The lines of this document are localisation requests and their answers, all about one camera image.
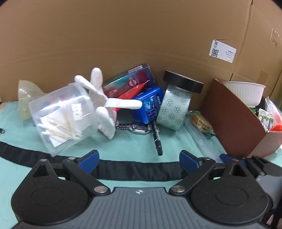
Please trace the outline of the black marker pen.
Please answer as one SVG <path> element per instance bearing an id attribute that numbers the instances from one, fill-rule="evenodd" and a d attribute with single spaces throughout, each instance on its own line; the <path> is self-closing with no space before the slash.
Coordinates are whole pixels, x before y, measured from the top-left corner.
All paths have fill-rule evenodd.
<path id="1" fill-rule="evenodd" d="M 152 127 L 152 133 L 154 135 L 154 142 L 155 142 L 155 146 L 156 146 L 156 149 L 157 149 L 158 156 L 162 156 L 163 150 L 162 150 L 159 132 L 158 132 L 157 125 L 156 125 L 155 121 L 151 122 L 151 127 Z"/>

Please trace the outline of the black electrical tape roll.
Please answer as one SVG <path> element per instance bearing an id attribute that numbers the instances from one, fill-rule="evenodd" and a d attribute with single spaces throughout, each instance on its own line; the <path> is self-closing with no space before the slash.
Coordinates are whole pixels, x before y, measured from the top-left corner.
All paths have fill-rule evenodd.
<path id="1" fill-rule="evenodd" d="M 167 70 L 164 72 L 163 80 L 168 84 L 197 94 L 200 94 L 204 87 L 204 83 L 200 81 Z"/>

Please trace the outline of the red tube of cream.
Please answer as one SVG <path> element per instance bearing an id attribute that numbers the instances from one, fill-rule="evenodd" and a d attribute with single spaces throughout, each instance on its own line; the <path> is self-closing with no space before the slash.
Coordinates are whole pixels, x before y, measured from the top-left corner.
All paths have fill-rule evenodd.
<path id="1" fill-rule="evenodd" d="M 129 89 L 127 92 L 123 93 L 118 97 L 118 99 L 122 100 L 131 100 L 134 96 L 136 96 L 149 82 L 149 80 L 145 81 L 144 83 L 138 84 L 133 88 Z"/>

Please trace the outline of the brown cardboard storage box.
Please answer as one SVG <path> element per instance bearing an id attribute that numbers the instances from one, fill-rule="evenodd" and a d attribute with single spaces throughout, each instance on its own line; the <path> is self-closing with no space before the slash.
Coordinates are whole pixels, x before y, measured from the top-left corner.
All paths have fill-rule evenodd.
<path id="1" fill-rule="evenodd" d="M 281 146 L 281 132 L 266 132 L 256 115 L 217 79 L 211 83 L 200 112 L 229 156 L 265 157 Z"/>

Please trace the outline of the orange plastic item in box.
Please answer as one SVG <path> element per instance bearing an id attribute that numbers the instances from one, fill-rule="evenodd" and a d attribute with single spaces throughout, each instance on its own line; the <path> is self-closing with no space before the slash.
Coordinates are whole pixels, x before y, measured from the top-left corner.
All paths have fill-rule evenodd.
<path id="1" fill-rule="evenodd" d="M 274 124 L 274 125 L 270 128 L 270 131 L 281 132 L 281 131 L 282 131 L 282 124 L 281 124 L 281 123 Z"/>

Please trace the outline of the green wrapped cookie packet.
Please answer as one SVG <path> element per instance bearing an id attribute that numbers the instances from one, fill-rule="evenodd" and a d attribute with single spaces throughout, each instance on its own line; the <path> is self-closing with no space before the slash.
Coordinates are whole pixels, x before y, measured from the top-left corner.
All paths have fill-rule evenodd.
<path id="1" fill-rule="evenodd" d="M 212 125 L 198 111 L 190 111 L 190 121 L 202 133 L 215 135 Z"/>

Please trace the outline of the green white packets in box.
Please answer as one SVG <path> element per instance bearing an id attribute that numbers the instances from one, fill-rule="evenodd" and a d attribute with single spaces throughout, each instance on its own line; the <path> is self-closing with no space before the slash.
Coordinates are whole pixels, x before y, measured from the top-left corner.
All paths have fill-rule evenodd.
<path id="1" fill-rule="evenodd" d="M 261 108 L 250 108 L 250 110 L 256 115 L 256 117 L 260 120 L 265 132 L 268 132 L 274 122 L 273 115 L 270 112 L 267 112 Z"/>

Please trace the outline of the clear plastic cotton swab jar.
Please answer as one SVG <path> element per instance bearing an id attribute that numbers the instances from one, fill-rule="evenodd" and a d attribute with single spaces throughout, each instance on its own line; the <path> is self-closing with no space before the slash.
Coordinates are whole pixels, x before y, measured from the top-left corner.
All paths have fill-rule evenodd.
<path id="1" fill-rule="evenodd" d="M 45 94 L 28 104 L 48 153 L 56 156 L 98 131 L 93 103 L 78 83 Z"/>

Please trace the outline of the white rubber glove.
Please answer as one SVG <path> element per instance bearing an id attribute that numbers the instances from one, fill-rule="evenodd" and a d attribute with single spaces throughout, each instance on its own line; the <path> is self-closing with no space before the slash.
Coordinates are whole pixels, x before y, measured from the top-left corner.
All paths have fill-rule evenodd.
<path id="1" fill-rule="evenodd" d="M 142 107 L 142 102 L 139 100 L 107 97 L 102 88 L 103 74 L 100 68 L 92 69 L 90 81 L 81 75 L 76 75 L 74 81 L 89 90 L 88 94 L 97 116 L 98 129 L 108 139 L 112 139 L 116 131 L 117 115 L 113 112 L 114 108 L 138 110 Z"/>

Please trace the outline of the clear plastic bag in box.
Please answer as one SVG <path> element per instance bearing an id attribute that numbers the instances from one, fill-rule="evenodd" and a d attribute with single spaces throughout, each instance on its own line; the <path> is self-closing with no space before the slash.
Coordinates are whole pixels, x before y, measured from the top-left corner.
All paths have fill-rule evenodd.
<path id="1" fill-rule="evenodd" d="M 265 98 L 265 109 L 267 112 L 273 115 L 273 126 L 277 124 L 281 124 L 281 111 L 270 100 L 269 97 Z"/>

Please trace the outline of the green patterned packing tape roll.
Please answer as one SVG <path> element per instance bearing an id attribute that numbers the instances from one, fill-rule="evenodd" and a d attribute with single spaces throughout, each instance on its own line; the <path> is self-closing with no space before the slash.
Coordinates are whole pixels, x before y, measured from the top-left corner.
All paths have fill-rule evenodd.
<path id="1" fill-rule="evenodd" d="M 157 124 L 178 130 L 188 112 L 191 92 L 168 84 L 156 119 Z"/>

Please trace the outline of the white ribbed paper bowl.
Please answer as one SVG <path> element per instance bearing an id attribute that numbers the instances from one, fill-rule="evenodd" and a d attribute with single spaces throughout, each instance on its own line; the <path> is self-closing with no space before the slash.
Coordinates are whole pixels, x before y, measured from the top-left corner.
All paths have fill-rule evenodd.
<path id="1" fill-rule="evenodd" d="M 247 107 L 256 107 L 263 96 L 266 86 L 249 82 L 223 82 L 226 88 L 233 92 Z"/>

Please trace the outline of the blue plastic box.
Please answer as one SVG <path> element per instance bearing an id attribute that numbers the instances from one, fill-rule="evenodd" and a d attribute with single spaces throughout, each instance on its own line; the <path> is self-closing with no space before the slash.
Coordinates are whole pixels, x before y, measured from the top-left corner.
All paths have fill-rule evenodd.
<path id="1" fill-rule="evenodd" d="M 130 111 L 133 118 L 144 124 L 150 124 L 157 119 L 163 100 L 163 89 L 159 86 L 148 86 L 133 99 L 142 102 L 140 109 Z"/>

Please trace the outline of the dark purple carton box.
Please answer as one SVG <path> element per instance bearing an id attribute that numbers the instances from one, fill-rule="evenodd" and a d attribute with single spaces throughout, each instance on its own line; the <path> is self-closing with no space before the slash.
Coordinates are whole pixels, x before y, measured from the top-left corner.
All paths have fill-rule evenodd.
<path id="1" fill-rule="evenodd" d="M 147 63 L 138 65 L 104 81 L 103 91 L 107 97 L 117 98 L 129 91 L 129 89 L 142 83 L 146 85 L 155 83 L 155 78 Z"/>

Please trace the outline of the white shipping label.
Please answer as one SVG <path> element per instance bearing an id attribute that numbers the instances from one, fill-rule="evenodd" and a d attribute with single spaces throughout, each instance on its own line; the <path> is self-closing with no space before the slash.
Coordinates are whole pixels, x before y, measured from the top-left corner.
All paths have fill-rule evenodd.
<path id="1" fill-rule="evenodd" d="M 233 63 L 236 55 L 236 48 L 229 46 L 220 40 L 213 40 L 209 51 L 209 56 Z"/>

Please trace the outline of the large cardboard box wall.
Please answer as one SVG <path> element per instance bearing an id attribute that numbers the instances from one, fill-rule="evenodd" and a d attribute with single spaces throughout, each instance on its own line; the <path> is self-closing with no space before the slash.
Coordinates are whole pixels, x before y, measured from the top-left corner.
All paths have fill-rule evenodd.
<path id="1" fill-rule="evenodd" d="M 236 48 L 233 63 L 209 56 L 213 40 Z M 105 79 L 147 63 L 165 70 L 266 86 L 281 94 L 281 9 L 273 1 L 1 1 L 1 99 L 18 99 L 19 80 L 44 92 L 86 78 Z"/>

